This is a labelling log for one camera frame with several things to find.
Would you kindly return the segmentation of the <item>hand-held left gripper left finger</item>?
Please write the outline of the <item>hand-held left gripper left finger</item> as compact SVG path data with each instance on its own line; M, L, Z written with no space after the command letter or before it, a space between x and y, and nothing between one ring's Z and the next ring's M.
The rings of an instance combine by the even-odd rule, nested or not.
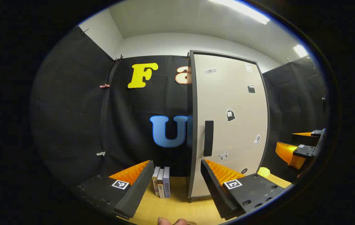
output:
M72 192L107 216L129 220L137 208L154 173L152 160L139 163L111 176L96 175L72 188Z

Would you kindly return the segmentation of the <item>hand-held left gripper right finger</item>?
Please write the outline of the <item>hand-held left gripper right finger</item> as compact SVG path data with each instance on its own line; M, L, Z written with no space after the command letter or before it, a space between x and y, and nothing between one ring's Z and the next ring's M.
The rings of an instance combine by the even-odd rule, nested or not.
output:
M292 184L253 173L243 175L210 160L201 161L201 174L222 219L230 220L260 211L283 195Z

